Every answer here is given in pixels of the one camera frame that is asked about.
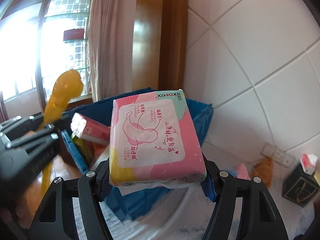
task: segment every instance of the pink package in bin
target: pink package in bin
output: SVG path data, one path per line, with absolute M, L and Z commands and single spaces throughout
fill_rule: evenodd
M 71 122 L 71 130 L 78 138 L 83 140 L 106 146 L 109 145 L 110 127 L 107 127 L 82 114 L 74 114 Z
M 206 169 L 183 91 L 114 100 L 109 161 L 109 182 L 123 195 L 199 185 Z

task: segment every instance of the window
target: window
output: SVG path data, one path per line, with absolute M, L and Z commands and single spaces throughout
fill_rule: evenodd
M 36 88 L 37 22 L 41 3 L 0 21 L 0 88 L 4 100 Z
M 90 2 L 13 1 L 0 21 L 0 89 L 5 101 L 37 89 L 44 109 L 57 78 L 70 69 L 80 73 L 81 95 L 91 94 L 86 37 Z M 72 29 L 83 29 L 84 36 L 64 41 L 64 31 Z
M 57 78 L 63 72 L 79 71 L 84 90 L 91 93 L 88 40 L 63 41 L 63 33 L 70 29 L 86 31 L 89 19 L 90 0 L 51 0 L 41 33 L 41 74 L 46 101 L 52 94 Z

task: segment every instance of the white wall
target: white wall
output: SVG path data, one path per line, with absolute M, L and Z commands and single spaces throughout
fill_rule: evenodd
M 119 94 L 132 91 L 132 46 L 137 0 L 120 0 L 117 37 Z
M 214 106 L 207 142 L 249 163 L 265 142 L 320 157 L 320 28 L 304 2 L 188 5 L 184 89 Z
M 18 115 L 22 117 L 31 116 L 41 112 L 37 91 L 31 91 L 20 95 L 4 103 L 8 117 L 13 118 Z

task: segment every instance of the wall socket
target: wall socket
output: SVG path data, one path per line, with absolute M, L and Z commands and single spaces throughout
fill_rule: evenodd
M 275 162 L 281 163 L 281 161 L 282 161 L 282 159 L 284 158 L 285 155 L 286 155 L 286 152 L 276 148 L 272 158 L 273 158 L 273 160 Z
M 286 153 L 270 143 L 265 144 L 261 155 L 272 158 L 275 162 L 286 168 L 290 168 L 296 160 L 290 153 Z

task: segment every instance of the curtain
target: curtain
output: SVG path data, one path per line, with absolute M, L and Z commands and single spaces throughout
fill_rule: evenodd
M 3 94 L 0 91 L 0 123 L 8 120 L 7 110 L 4 106 Z
M 96 102 L 119 94 L 117 25 L 119 0 L 92 0 L 88 29 L 92 97 Z

